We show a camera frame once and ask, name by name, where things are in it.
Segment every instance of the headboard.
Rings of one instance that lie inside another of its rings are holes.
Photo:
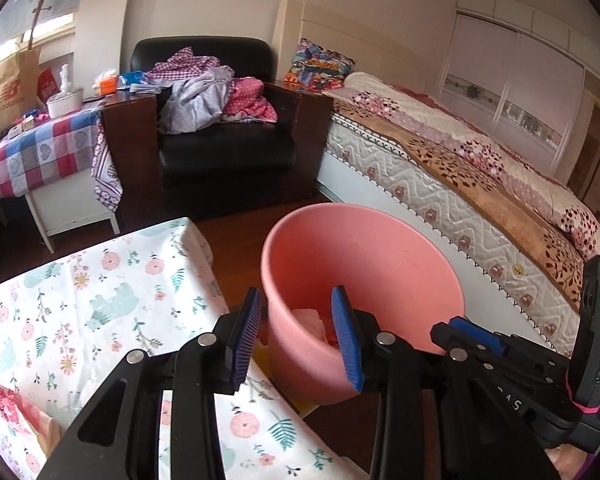
[[[301,38],[353,58],[358,72],[424,91],[426,65],[414,52],[345,16],[295,0],[281,0],[278,7],[271,42],[277,80],[285,78]]]

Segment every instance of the wardrobe door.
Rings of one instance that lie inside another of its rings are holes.
[[[440,101],[454,113],[491,131],[507,80],[517,34],[493,23],[458,15]]]
[[[495,139],[538,171],[552,174],[558,147],[571,132],[583,81],[584,69],[576,62],[520,34]]]

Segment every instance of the tissue box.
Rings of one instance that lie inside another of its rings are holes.
[[[49,117],[55,119],[56,117],[79,110],[82,108],[83,98],[84,90],[80,89],[67,97],[61,97],[55,101],[47,102],[46,107],[49,110]]]

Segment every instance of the armchair armrest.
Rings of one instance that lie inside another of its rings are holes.
[[[264,97],[278,114],[277,128],[281,133],[290,134],[296,143],[296,164],[286,176],[289,189],[286,198],[308,198],[320,169],[333,99],[293,88],[281,81],[265,83]]]

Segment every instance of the clothing pile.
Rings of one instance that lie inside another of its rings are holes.
[[[264,83],[234,77],[234,70],[213,56],[194,56],[190,46],[146,74],[147,80],[171,88],[160,116],[165,133],[196,132],[218,121],[275,123],[278,115],[262,96]]]

